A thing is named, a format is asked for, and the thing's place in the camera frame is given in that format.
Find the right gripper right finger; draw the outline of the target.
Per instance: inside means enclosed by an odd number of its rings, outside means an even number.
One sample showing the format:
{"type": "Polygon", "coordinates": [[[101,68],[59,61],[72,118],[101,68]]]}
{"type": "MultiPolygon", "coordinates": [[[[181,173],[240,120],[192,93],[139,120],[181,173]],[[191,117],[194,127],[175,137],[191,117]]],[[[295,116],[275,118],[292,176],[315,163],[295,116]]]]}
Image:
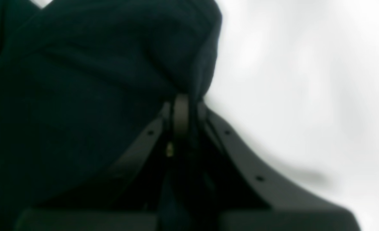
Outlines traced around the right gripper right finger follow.
{"type": "Polygon", "coordinates": [[[218,145],[235,171],[268,210],[229,211],[222,214],[225,231],[359,231],[348,210],[303,189],[265,163],[232,126],[198,103],[199,130],[218,145]]]}

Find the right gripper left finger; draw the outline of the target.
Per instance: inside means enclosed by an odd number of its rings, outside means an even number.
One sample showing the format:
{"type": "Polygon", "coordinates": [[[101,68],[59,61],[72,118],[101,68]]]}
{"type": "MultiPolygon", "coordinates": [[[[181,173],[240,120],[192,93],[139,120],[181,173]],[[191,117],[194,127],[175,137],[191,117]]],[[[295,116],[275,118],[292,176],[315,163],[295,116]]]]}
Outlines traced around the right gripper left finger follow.
{"type": "Polygon", "coordinates": [[[24,213],[18,231],[160,231],[158,184],[165,161],[188,134],[188,95],[166,101],[160,114],[97,177],[24,213]]]}

